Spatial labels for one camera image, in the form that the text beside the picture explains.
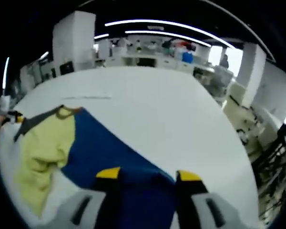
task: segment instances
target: yellow cloth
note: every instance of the yellow cloth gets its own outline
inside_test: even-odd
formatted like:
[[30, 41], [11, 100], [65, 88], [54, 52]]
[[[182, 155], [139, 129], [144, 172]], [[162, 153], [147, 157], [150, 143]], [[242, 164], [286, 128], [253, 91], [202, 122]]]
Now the yellow cloth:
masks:
[[[70, 111], [62, 108], [60, 114], [68, 115]], [[15, 180], [20, 185], [22, 198], [38, 216], [51, 189], [53, 169], [67, 164], [74, 139], [73, 115], [65, 119], [52, 115], [23, 137], [21, 166]]]

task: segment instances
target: black ceiling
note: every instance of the black ceiling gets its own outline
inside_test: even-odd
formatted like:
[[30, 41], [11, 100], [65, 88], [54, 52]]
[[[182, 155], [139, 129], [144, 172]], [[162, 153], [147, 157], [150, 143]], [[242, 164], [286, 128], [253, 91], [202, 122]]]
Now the black ceiling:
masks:
[[[23, 65], [51, 51], [52, 29], [60, 19], [74, 10], [97, 15], [96, 35], [109, 32], [112, 36], [123, 34], [133, 25], [104, 27], [112, 21], [127, 19], [158, 19], [174, 21], [197, 27], [218, 37], [238, 38], [245, 42], [257, 39], [226, 13], [201, 0], [194, 1], [126, 1], [94, 0], [3, 1], [0, 6], [0, 81], [6, 57], [10, 57], [9, 74]], [[277, 65], [286, 71], [286, 1], [270, 3], [261, 0], [224, 1], [216, 4], [236, 15], [263, 40], [274, 55]], [[166, 27], [165, 31], [187, 35], [198, 40], [205, 35]]]

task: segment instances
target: table surface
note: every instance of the table surface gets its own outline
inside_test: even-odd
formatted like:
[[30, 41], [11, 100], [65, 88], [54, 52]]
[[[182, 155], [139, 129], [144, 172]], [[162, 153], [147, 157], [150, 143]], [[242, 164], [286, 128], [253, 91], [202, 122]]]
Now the table surface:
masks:
[[[15, 109], [32, 117], [61, 104], [83, 106], [172, 177], [179, 169], [197, 173], [210, 192], [238, 209], [245, 224], [258, 226], [257, 188], [246, 151], [216, 101], [190, 74], [148, 67], [80, 71], [38, 85]], [[11, 179], [20, 151], [11, 145], [17, 128], [7, 124], [1, 130], [2, 176], [25, 220], [44, 223], [79, 188], [56, 171], [43, 216], [34, 216]]]

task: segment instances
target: blue cloth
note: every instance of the blue cloth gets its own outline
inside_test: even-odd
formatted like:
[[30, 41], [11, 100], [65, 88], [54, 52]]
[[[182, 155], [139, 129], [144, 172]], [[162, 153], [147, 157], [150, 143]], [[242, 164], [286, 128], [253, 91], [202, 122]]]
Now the blue cloth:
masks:
[[186, 63], [192, 63], [194, 60], [194, 57], [192, 54], [190, 54], [189, 52], [184, 52], [182, 54], [182, 61], [186, 62]]
[[74, 184], [89, 188], [103, 169], [123, 167], [161, 174], [174, 182], [164, 171], [139, 155], [111, 133], [85, 109], [76, 113], [75, 140], [68, 162], [61, 170]]

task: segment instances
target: yellow fabric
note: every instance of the yellow fabric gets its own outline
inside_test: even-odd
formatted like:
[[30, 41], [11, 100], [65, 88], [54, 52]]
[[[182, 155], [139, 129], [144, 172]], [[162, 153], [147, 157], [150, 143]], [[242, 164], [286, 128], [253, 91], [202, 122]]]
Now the yellow fabric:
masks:
[[[62, 108], [60, 114], [68, 115], [70, 111]], [[38, 216], [51, 189], [53, 169], [67, 164], [74, 139], [73, 115], [63, 120], [52, 115], [23, 137], [21, 166], [15, 179], [22, 198]]]
[[98, 172], [96, 177], [117, 179], [120, 169], [120, 167], [104, 169], [101, 172]]
[[180, 174], [180, 179], [182, 181], [198, 181], [198, 180], [201, 180], [201, 178], [195, 173], [191, 173], [191, 172], [184, 171], [184, 170], [179, 170], [178, 173]]

